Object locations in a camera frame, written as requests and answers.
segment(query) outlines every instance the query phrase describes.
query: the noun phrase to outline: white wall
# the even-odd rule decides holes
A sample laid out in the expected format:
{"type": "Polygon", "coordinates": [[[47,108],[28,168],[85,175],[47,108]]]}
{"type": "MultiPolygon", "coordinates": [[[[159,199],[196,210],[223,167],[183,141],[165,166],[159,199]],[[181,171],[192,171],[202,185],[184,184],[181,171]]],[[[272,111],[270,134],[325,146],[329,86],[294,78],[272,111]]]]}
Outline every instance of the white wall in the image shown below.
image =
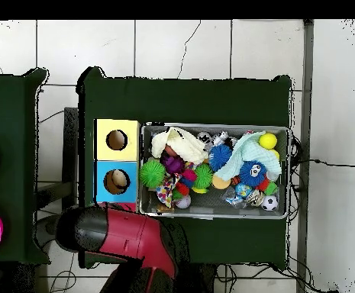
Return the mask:
{"type": "MultiPolygon", "coordinates": [[[[316,20],[311,158],[355,164],[355,31],[316,20]]],[[[355,169],[310,165],[308,266],[321,289],[355,293],[355,169]]]]}

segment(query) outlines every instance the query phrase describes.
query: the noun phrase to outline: teal cloth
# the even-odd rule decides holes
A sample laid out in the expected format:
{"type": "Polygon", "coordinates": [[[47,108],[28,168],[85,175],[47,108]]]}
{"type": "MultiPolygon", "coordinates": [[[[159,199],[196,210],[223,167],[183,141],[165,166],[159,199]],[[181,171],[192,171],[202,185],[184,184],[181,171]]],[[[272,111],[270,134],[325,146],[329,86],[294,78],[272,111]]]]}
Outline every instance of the teal cloth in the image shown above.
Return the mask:
{"type": "Polygon", "coordinates": [[[274,153],[261,147],[258,143],[260,136],[265,133],[266,131],[262,131],[243,135],[235,144],[231,158],[215,175],[227,181],[240,174],[240,168],[244,161],[256,160],[266,167],[271,177],[277,178],[282,173],[279,160],[274,153]]]}

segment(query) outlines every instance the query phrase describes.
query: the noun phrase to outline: table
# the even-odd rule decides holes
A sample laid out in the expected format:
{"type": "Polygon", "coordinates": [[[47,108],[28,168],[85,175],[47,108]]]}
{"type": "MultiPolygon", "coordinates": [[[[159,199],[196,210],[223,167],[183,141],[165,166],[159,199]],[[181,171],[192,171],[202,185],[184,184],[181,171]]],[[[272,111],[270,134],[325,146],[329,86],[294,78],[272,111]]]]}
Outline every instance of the table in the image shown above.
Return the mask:
{"type": "MultiPolygon", "coordinates": [[[[289,127],[291,80],[106,78],[89,67],[79,78],[79,203],[93,202],[93,121],[96,118],[199,124],[289,127]]],[[[191,262],[272,262],[286,266],[286,219],[164,218],[179,222],[189,241],[191,262]]],[[[85,264],[107,262],[86,254],[85,264]]]]}

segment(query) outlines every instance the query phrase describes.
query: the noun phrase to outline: blue spiky ball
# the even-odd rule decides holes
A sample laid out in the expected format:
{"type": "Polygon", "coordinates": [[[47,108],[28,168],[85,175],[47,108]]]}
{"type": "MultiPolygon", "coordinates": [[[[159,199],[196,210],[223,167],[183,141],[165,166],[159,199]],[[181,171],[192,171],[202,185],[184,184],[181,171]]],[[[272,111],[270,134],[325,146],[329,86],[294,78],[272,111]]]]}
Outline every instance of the blue spiky ball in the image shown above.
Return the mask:
{"type": "Polygon", "coordinates": [[[231,157],[231,149],[224,144],[214,146],[210,150],[208,157],[208,163],[214,172],[217,172],[220,168],[228,162],[231,157]]]}
{"type": "Polygon", "coordinates": [[[240,168],[241,183],[257,187],[266,178],[266,167],[259,161],[246,161],[240,168]]]}

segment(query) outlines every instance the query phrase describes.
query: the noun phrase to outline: blue box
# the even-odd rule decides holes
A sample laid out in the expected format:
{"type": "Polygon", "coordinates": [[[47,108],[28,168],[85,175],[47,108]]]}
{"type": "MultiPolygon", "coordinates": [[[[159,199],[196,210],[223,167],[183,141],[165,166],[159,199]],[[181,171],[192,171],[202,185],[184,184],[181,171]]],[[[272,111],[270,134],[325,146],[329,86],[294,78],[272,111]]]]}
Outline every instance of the blue box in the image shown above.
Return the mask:
{"type": "Polygon", "coordinates": [[[118,162],[118,161],[97,161],[97,202],[137,202],[137,162],[118,162]],[[124,193],[113,195],[104,186],[105,175],[114,169],[124,171],[130,179],[130,185],[124,193]]]}

